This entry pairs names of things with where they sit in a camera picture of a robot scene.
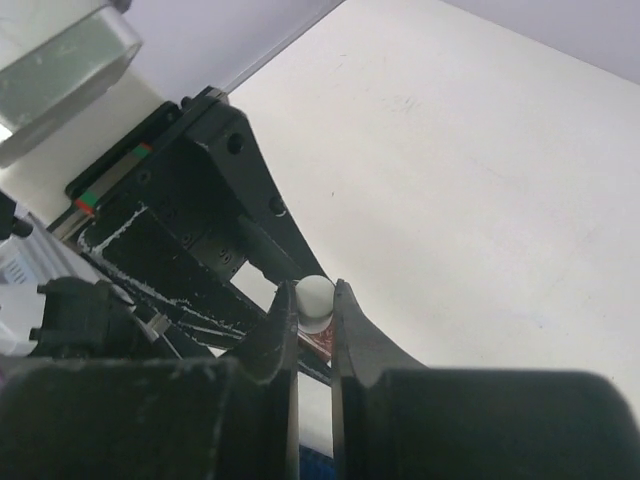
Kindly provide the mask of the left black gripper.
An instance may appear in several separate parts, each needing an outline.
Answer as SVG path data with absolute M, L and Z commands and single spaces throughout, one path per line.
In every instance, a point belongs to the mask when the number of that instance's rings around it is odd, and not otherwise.
M 219 349 L 266 320 L 218 278 L 231 279 L 243 255 L 275 284 L 326 275 L 246 115 L 213 107 L 227 100 L 207 87 L 180 103 L 163 102 L 64 189 L 76 213 L 95 219 L 78 236 L 83 253 L 187 337 Z M 187 135 L 197 122 L 200 146 Z M 232 216 L 222 211 L 231 196 L 243 255 Z

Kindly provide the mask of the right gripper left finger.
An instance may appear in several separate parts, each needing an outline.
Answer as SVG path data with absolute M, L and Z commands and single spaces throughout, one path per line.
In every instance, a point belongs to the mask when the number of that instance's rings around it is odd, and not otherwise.
M 295 479 L 298 309 L 220 357 L 1 360 L 5 479 Z

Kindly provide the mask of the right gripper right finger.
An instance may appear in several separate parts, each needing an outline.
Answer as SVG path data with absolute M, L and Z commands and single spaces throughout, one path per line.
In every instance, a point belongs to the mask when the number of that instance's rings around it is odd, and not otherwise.
M 341 479 L 635 479 L 620 392 L 579 371 L 433 369 L 335 287 L 333 454 Z

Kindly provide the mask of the pink nail polish bottle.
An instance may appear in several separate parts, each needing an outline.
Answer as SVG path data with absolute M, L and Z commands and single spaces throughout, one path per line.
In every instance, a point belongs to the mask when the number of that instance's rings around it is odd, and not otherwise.
M 329 325 L 322 332 L 308 334 L 299 331 L 299 339 L 302 344 L 311 349 L 324 362 L 329 362 L 333 351 L 333 326 Z

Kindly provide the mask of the nail polish brush cap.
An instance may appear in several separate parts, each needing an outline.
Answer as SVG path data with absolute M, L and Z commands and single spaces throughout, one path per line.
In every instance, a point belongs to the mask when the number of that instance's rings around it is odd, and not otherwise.
M 326 277 L 310 275 L 295 284 L 300 329 L 306 334 L 319 334 L 331 323 L 334 284 Z

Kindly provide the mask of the blue plaid sleeve forearm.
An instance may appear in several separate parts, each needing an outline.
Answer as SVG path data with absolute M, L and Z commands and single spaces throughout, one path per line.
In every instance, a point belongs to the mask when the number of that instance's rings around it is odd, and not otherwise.
M 310 447 L 299 447 L 300 480 L 335 480 L 336 471 L 331 457 Z

